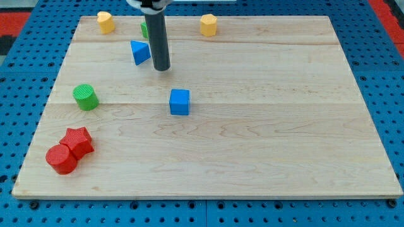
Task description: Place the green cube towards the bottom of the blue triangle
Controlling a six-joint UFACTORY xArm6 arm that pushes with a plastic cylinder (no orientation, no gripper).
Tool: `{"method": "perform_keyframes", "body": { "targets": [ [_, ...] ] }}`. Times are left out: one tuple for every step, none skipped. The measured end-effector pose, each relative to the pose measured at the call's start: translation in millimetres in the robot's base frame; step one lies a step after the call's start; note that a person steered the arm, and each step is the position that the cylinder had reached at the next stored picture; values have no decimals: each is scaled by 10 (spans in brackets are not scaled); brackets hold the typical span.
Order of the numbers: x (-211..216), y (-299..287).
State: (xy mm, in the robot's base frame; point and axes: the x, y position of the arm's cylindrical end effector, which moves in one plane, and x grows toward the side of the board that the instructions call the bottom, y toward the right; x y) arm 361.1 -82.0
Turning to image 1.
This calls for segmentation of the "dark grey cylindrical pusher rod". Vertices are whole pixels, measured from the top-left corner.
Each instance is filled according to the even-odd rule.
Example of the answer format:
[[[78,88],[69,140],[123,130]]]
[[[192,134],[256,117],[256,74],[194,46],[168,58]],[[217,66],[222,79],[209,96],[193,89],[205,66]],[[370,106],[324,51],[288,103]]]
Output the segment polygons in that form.
[[[145,15],[145,21],[153,66],[157,71],[166,71],[170,68],[170,55],[164,11]]]

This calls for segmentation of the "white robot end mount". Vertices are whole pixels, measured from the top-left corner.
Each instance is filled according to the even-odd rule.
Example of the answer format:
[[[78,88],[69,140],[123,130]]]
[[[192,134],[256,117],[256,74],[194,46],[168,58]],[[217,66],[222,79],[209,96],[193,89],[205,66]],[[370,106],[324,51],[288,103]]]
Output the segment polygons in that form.
[[[156,15],[164,11],[172,0],[126,0],[126,2],[146,15]]]

